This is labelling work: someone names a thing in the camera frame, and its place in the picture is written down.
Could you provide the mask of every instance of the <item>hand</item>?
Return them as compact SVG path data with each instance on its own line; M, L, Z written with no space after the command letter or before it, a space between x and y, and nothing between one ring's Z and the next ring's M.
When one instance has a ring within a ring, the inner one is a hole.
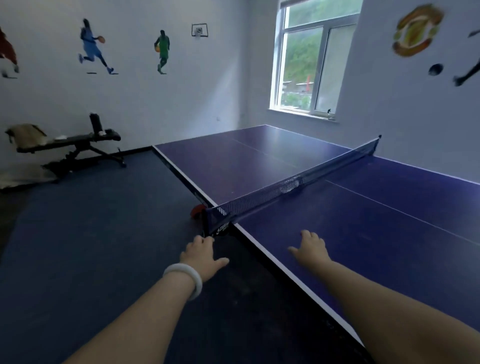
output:
M296 260L310 271L314 271L318 265L331 263L328 256L325 242L314 232L308 230L301 231L300 249L289 247L288 250L293 254Z
M180 254L180 263L195 269L204 283L230 262L228 258L213 260L213 242L214 239L211 236L202 238L197 235Z

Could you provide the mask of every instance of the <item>window frame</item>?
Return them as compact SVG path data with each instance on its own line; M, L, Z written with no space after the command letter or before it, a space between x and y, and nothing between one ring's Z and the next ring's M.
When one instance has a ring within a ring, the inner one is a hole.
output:
M279 99L281 100L281 89L280 89L280 81L282 77L282 55L286 52L286 48L284 47L284 36L288 33L299 32L302 30L308 29L315 29L322 27L322 39L320 41L320 49L318 53L318 60L317 60L317 67L316 67L316 74L315 74L315 81L313 83L312 89L312 102L310 103L310 110L294 110L294 112L304 113L308 115L328 118L329 120L335 120L335 113L327 113L326 111L319 111L316 109L317 102L318 102L318 93L320 91L320 83L322 81L322 72L325 63L325 56L328 46L328 39L330 36L330 30L332 28L339 28L348 25L356 25L358 23L358 19L360 13L352 14L352 15L344 15L333 19L327 20L320 20L314 23L296 25L292 27L285 28L285 20L287 18L287 14L289 12L289 7L280 9L277 15L277 35L275 41L275 54L274 54L274 77L273 82L275 83L272 85L272 97L271 97L271 108L276 110L285 110L290 111L287 109L282 108L278 102Z

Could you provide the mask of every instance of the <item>blue table surface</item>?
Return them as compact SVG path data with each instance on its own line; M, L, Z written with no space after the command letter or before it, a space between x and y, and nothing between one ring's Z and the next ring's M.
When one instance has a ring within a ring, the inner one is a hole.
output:
M157 146L222 204L346 151L262 125ZM480 185L365 157L240 221L275 258L343 316L287 247L317 232L332 259L480 330Z

